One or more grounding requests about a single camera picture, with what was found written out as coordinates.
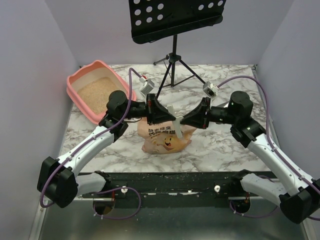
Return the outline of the orange cat litter bag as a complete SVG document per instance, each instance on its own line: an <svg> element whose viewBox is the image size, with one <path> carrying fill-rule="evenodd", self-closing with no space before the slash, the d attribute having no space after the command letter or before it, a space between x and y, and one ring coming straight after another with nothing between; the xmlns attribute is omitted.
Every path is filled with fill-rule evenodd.
<svg viewBox="0 0 320 240"><path fill-rule="evenodd" d="M137 124L137 134L144 139L142 151L148 154L171 154L184 150L191 142L195 127L182 125L179 138L171 121L149 125L142 118Z"/></svg>

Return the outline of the white bag sealing clip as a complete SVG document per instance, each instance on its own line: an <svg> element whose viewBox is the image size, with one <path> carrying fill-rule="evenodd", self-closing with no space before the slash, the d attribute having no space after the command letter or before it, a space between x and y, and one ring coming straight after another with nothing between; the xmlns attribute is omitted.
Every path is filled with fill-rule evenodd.
<svg viewBox="0 0 320 240"><path fill-rule="evenodd" d="M175 120L172 121L173 129L175 130L176 136L181 139L183 137L183 133L181 131L181 120L183 116L176 116L175 109L172 105L167 106L168 112L175 117Z"/></svg>

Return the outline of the pink litter box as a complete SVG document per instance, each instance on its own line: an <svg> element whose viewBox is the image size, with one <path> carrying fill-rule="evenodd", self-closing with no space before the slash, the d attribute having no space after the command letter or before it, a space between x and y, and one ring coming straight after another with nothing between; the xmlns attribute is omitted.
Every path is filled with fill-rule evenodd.
<svg viewBox="0 0 320 240"><path fill-rule="evenodd" d="M83 66L66 79L66 92L89 121L97 125L107 111L112 92L129 96L129 84L109 65L100 60Z"/></svg>

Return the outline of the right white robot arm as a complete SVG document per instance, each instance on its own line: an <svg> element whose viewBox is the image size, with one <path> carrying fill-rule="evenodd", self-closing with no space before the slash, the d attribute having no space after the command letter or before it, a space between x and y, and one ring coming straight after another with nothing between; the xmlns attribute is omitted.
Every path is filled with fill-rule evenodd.
<svg viewBox="0 0 320 240"><path fill-rule="evenodd" d="M266 129L251 116L253 102L247 93L235 91L227 107L211 106L208 97L186 114L181 124L206 129L210 122L229 124L233 138L255 154L277 177L271 182L247 170L236 182L243 191L260 196L276 206L293 223L300 224L320 207L320 181L298 167L279 147Z"/></svg>

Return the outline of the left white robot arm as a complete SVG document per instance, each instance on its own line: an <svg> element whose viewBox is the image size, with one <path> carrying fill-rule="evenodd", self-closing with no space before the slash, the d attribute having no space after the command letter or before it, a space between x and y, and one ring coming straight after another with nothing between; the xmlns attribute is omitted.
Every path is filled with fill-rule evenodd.
<svg viewBox="0 0 320 240"><path fill-rule="evenodd" d="M124 121L126 118L146 118L150 125L176 120L153 93L147 95L146 101L136 102L123 91L116 90L110 94L106 106L106 114L90 136L57 159L47 157L42 162L37 183L41 198L47 197L64 208L77 196L102 191L108 185L104 173L96 171L81 175L80 172L125 133L129 126Z"/></svg>

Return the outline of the metal litter scoop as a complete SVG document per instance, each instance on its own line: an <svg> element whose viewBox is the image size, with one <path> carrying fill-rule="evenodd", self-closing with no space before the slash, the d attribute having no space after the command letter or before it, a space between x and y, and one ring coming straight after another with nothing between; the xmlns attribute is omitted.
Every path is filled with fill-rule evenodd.
<svg viewBox="0 0 320 240"><path fill-rule="evenodd" d="M219 107L219 108L227 108L228 105L229 105L229 102L227 101L227 102L224 102L224 103L221 103L221 104L217 105L217 107Z"/></svg>

